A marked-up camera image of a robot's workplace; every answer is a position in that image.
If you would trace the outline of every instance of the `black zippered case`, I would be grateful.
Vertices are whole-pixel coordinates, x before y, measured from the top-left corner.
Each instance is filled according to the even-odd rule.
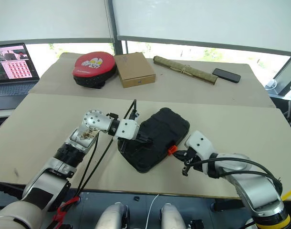
[[[189,132],[190,124],[169,108],[162,108],[140,125],[139,131],[153,139],[145,144],[134,140],[118,140],[118,150],[140,173],[146,173],[178,145]]]

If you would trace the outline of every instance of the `printed logo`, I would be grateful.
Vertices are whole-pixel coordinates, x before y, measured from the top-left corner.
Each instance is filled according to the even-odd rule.
[[[82,66],[88,66],[90,68],[100,68],[103,60],[101,58],[93,58],[90,61],[84,61]]]

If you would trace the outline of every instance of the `laptop screen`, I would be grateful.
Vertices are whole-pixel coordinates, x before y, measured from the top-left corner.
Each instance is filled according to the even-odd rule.
[[[24,43],[0,45],[0,83],[39,80]]]

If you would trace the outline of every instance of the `yellow cable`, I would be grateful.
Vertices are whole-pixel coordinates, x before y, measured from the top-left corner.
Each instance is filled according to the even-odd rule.
[[[282,199],[282,201],[285,201],[290,196],[291,196],[291,191],[289,191],[287,194],[283,195],[283,197],[281,197],[281,199]]]

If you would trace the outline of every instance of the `beige tabletop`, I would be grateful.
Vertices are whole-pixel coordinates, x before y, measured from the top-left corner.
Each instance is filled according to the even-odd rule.
[[[88,109],[113,112],[122,117],[131,100],[29,94],[0,129],[0,181],[26,184],[52,157],[81,123]],[[201,131],[219,153],[241,153],[281,177],[283,193],[291,190],[291,128],[275,108],[138,101],[142,122],[162,107],[169,107],[190,122],[190,133]],[[91,167],[110,136],[100,134]],[[185,149],[184,141],[179,149]],[[88,154],[70,182],[77,187]],[[224,179],[212,179],[191,170],[181,174],[183,163],[166,157],[148,173],[138,173],[113,143],[87,189],[164,193],[206,197],[237,197]]]
[[[211,85],[155,65],[152,59],[148,59],[156,72],[155,83],[123,88],[119,77],[115,76],[102,89],[93,89],[79,86],[73,79],[73,66],[80,56],[76,53],[63,53],[30,92],[189,104],[275,107],[248,64],[178,61],[208,73],[220,68],[241,75],[239,83],[218,79],[215,85]]]

